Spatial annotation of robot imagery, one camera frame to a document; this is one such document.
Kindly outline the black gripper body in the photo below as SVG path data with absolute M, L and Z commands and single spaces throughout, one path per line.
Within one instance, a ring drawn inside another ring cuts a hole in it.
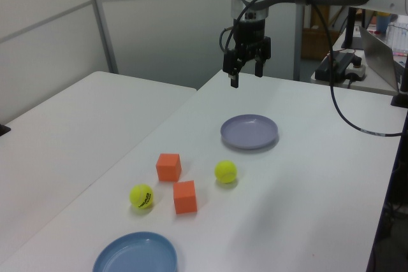
M 235 26 L 233 33 L 234 50 L 238 52 L 238 59 L 254 59 L 258 44 L 265 37 L 265 20 L 255 22 L 234 20 L 233 25 Z

